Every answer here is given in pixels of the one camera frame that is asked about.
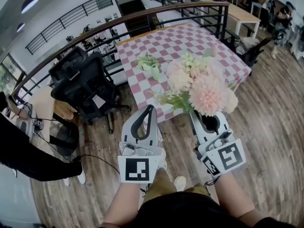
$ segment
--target window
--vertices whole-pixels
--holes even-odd
[[[20,77],[23,78],[25,75],[26,74],[11,57],[11,55],[7,54],[7,56],[0,64],[0,91],[3,91],[6,95],[11,94],[16,86],[18,79]],[[27,86],[35,84],[35,82],[32,80],[29,82],[30,84],[27,83]],[[27,89],[25,87],[22,87],[19,92],[19,96],[22,97],[26,91]]]

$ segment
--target ceiling light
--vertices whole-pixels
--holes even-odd
[[[25,26],[25,23],[19,24],[18,27],[17,27],[17,32],[21,31],[21,29],[23,28],[23,26]]]
[[[21,13],[25,13],[31,7],[33,7],[39,0],[25,0],[22,4]]]

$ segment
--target person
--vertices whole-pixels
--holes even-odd
[[[291,53],[297,60],[304,56],[304,16],[302,20],[303,22],[296,26],[296,38],[293,41],[293,46],[291,47]]]
[[[266,30],[268,24],[269,24],[269,12],[273,6],[273,0],[263,0],[263,6],[261,8],[261,13],[260,13],[260,30]]]
[[[179,177],[174,185],[165,168],[166,164],[161,164],[139,210],[140,185],[122,183],[101,227],[294,228],[255,209],[231,172],[214,184],[218,205],[200,184],[177,192],[186,186],[185,178]]]
[[[274,39],[274,48],[271,52],[271,57],[276,59],[277,47],[282,47],[285,42],[288,26],[291,22],[293,6],[286,3],[275,15],[275,29],[272,32]]]
[[[9,108],[22,120],[28,119],[25,110],[19,109],[13,98],[0,92],[0,111]],[[22,172],[24,175],[38,181],[55,181],[64,179],[66,186],[70,177],[77,176],[80,183],[85,183],[86,175],[81,162],[65,163],[29,143],[29,137],[16,127],[9,118],[0,114],[0,163]]]

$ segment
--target stairs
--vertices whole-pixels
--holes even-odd
[[[120,5],[120,9],[123,15],[127,15],[130,13],[138,12],[141,10],[145,10],[146,8],[144,7],[143,3],[141,0],[133,0],[130,2],[126,2]],[[128,22],[126,22],[126,27],[128,31],[131,31],[133,29],[137,29],[143,26],[148,26],[149,22],[146,17],[138,18],[138,19],[133,19]],[[132,32],[130,34],[130,37],[138,36],[142,33],[150,31],[149,28],[144,28],[135,32]]]

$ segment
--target wooden handrail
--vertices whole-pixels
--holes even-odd
[[[114,19],[112,21],[109,21],[103,25],[100,25],[96,28],[93,28],[89,30],[88,32],[80,35],[79,37],[76,37],[74,40],[72,40],[70,43],[59,49],[57,52],[54,52],[50,56],[48,56],[46,59],[44,59],[41,63],[39,63],[23,80],[22,82],[13,90],[11,95],[15,95],[22,86],[24,86],[36,73],[38,73],[41,69],[43,69],[48,63],[50,63],[53,59],[57,57],[58,54],[61,54],[65,52],[66,50],[70,49],[71,47],[75,46],[76,44],[80,43],[81,41],[92,37],[93,35],[104,31],[106,29],[109,29],[113,26],[125,23],[131,19],[136,19],[140,17],[145,17],[147,15],[166,12],[169,10],[178,10],[178,9],[185,9],[185,8],[194,8],[194,7],[216,7],[216,6],[229,6],[228,2],[215,2],[215,1],[199,1],[199,2],[189,2],[189,3],[176,3],[172,5],[167,6],[161,6],[156,7],[152,9],[146,9],[139,12],[131,13],[125,16],[122,16],[120,18]]]

